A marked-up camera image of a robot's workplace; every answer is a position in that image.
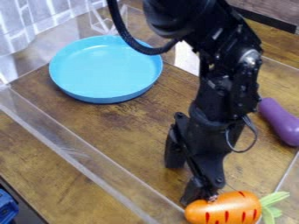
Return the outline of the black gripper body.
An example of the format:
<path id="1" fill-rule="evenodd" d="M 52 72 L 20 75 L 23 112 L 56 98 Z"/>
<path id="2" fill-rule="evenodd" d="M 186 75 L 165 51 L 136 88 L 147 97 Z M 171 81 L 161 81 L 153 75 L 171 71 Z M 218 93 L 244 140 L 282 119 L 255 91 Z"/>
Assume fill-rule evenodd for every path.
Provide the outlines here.
<path id="1" fill-rule="evenodd" d="M 178 112 L 174 116 L 186 164 L 192 175 L 210 181 L 219 189 L 226 185 L 223 159 L 232 152 L 244 122 L 212 121 L 195 103 L 190 115 Z"/>

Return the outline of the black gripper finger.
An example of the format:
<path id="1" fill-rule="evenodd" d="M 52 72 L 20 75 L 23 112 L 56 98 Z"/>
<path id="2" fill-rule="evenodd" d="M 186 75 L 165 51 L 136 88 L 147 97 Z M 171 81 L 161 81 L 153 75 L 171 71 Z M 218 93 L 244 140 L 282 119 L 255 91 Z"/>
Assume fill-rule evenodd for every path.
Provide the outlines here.
<path id="1" fill-rule="evenodd" d="M 174 125 L 168 130 L 163 160 L 167 168 L 178 169 L 184 166 L 186 156 L 180 145 L 179 134 Z"/>
<path id="2" fill-rule="evenodd" d="M 184 188 L 180 203 L 187 207 L 195 200 L 211 201 L 218 196 L 219 188 L 203 178 L 192 177 Z"/>

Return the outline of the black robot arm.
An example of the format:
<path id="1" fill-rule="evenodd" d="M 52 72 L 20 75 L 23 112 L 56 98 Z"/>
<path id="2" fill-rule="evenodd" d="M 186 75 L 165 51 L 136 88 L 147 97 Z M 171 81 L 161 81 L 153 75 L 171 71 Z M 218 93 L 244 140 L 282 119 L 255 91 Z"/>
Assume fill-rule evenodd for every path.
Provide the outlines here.
<path id="1" fill-rule="evenodd" d="M 168 168 L 191 168 L 182 204 L 215 200 L 226 185 L 223 159 L 256 110 L 260 39 L 226 0 L 144 0 L 156 34 L 200 55 L 200 88 L 190 113 L 174 116 L 164 148 Z"/>

